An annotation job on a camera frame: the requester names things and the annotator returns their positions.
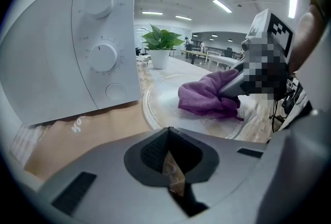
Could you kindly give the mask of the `person's right forearm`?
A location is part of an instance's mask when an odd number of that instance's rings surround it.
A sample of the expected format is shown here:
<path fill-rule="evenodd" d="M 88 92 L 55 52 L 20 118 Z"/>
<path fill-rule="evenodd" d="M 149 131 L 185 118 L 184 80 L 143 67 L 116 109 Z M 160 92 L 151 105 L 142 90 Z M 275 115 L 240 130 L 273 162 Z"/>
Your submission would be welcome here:
<path fill-rule="evenodd" d="M 298 71 L 315 49 L 325 30 L 325 22 L 318 6 L 310 4 L 308 12 L 300 19 L 295 32 L 289 72 Z"/>

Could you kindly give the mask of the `white table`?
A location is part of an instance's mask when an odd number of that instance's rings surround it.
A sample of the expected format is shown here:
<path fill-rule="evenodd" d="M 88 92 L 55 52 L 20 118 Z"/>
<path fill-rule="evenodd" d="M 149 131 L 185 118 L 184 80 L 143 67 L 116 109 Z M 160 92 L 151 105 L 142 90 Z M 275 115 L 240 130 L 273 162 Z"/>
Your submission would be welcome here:
<path fill-rule="evenodd" d="M 240 62 L 233 58 L 229 58 L 229 57 L 225 57 L 225 56 L 217 56 L 217 55 L 207 55 L 206 58 L 209 60 L 209 62 L 208 62 L 209 66 L 211 65 L 211 62 L 216 62 L 219 64 L 225 64 L 225 65 L 231 67 Z"/>

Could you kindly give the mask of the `beige checked tablecloth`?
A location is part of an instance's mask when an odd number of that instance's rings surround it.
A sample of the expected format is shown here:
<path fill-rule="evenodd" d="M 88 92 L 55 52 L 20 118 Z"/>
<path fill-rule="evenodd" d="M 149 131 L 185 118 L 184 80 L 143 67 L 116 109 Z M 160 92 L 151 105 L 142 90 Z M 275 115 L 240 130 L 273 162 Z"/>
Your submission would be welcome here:
<path fill-rule="evenodd" d="M 143 92 L 154 81 L 171 74 L 196 73 L 204 76 L 209 73 L 202 67 L 176 58 L 169 58 L 164 70 L 138 63 L 138 72 Z M 268 118 L 272 112 L 271 106 L 262 106 L 252 96 L 243 96 L 240 100 L 245 122 L 239 140 L 266 142 L 272 133 Z M 95 146 L 153 129 L 143 115 L 141 100 L 50 124 L 22 125 L 9 154 L 22 169 L 44 181 Z"/>

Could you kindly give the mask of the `yellow-topped pedestal table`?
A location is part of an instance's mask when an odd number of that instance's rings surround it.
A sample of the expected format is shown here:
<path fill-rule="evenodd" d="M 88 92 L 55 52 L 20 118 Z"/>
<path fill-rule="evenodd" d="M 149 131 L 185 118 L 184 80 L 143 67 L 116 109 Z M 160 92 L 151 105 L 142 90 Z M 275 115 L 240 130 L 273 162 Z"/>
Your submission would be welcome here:
<path fill-rule="evenodd" d="M 196 52 L 196 51 L 190 51 L 190 50 L 181 50 L 181 54 L 184 54 L 185 58 L 191 59 L 190 63 L 193 65 L 194 61 L 197 57 L 203 57 L 206 58 L 207 54 L 204 54 L 202 52 Z"/>

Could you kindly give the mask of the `white microwave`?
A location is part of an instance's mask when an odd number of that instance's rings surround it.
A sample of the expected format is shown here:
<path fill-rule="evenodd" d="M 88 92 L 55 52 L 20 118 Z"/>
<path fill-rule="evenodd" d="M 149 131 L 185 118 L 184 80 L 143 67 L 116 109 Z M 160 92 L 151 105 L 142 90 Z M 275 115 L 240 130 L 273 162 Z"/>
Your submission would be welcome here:
<path fill-rule="evenodd" d="M 134 0 L 35 0 L 0 45 L 0 84 L 25 125 L 141 98 Z"/>

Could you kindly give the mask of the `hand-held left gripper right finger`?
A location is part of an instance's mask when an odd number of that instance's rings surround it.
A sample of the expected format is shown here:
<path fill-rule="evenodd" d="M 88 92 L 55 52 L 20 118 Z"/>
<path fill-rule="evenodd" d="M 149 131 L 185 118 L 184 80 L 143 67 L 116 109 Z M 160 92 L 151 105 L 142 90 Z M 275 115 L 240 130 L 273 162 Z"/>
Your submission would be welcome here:
<path fill-rule="evenodd" d="M 168 146 L 184 173 L 183 196 L 168 224 L 256 224 L 266 190 L 255 172 L 267 148 L 253 143 L 168 129 Z"/>

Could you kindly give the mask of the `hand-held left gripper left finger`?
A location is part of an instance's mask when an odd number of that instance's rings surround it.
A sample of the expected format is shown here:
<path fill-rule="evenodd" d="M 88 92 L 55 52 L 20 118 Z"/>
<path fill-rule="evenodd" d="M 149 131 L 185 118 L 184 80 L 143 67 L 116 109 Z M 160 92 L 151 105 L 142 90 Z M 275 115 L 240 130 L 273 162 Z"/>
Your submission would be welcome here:
<path fill-rule="evenodd" d="M 162 167 L 185 139 L 185 130 L 170 127 L 101 144 L 53 174 L 39 194 L 64 224 L 180 224 L 188 216 Z"/>

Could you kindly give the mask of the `clear glass plate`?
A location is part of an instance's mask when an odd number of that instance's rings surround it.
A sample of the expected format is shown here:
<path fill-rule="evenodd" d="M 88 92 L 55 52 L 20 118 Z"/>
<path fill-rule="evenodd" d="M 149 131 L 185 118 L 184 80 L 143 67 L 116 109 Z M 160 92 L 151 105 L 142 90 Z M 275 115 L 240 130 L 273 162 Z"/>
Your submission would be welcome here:
<path fill-rule="evenodd" d="M 146 121 L 152 129 L 177 127 L 227 139 L 234 139 L 243 128 L 244 121 L 235 118 L 219 120 L 212 116 L 199 116 L 178 108 L 178 89 L 186 82 L 203 77 L 196 73 L 176 73 L 154 81 L 144 92 L 142 107 Z"/>

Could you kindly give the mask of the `purple cloth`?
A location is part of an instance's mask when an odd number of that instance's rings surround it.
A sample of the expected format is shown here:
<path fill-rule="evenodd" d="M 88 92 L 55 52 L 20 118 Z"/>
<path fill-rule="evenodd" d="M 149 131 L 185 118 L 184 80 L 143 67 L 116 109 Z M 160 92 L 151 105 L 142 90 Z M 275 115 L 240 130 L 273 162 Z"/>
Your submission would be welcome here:
<path fill-rule="evenodd" d="M 195 115 L 208 115 L 219 120 L 238 116 L 240 100 L 238 97 L 226 98 L 218 95 L 218 91 L 238 75 L 238 70 L 215 71 L 202 77 L 199 81 L 188 82 L 178 89 L 178 108 Z"/>

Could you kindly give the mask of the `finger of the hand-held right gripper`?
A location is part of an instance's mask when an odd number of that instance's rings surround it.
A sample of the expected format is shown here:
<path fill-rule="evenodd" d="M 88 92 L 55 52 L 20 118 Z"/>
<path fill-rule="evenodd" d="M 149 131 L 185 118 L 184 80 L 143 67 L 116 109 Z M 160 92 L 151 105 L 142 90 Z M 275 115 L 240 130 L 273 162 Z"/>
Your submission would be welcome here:
<path fill-rule="evenodd" d="M 248 87 L 244 80 L 244 62 L 239 61 L 231 69 L 238 70 L 238 75 L 218 91 L 218 97 L 234 98 L 240 95 L 249 95 Z"/>

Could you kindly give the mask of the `green potted plant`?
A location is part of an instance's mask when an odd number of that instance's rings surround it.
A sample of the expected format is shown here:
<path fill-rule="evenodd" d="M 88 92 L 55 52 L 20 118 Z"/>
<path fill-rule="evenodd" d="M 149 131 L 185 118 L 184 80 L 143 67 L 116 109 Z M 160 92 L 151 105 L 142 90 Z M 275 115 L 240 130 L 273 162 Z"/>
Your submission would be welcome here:
<path fill-rule="evenodd" d="M 180 46 L 184 41 L 180 39 L 181 34 L 160 29 L 152 24 L 150 26 L 152 30 L 145 29 L 147 33 L 142 35 L 143 43 L 149 49 L 153 67 L 155 69 L 166 69 L 170 51 L 174 47 Z"/>

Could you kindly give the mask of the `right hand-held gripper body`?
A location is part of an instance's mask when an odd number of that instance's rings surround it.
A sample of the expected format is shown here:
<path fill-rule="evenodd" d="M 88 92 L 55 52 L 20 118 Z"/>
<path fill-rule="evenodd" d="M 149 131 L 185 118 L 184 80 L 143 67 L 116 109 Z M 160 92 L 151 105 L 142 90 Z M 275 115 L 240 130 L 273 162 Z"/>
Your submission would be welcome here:
<path fill-rule="evenodd" d="M 271 10 L 254 17 L 241 43 L 245 54 L 244 89 L 248 94 L 279 100 L 287 93 L 293 39 L 294 32 Z"/>

